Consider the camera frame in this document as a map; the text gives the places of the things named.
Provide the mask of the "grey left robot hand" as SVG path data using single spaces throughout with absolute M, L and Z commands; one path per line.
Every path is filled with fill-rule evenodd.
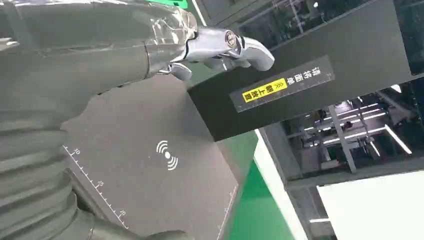
M 3 0 L 0 3 L 0 237 L 138 240 L 78 207 L 61 152 L 62 124 L 113 88 L 174 75 L 184 62 L 269 70 L 259 41 L 199 26 L 185 9 L 147 0 Z

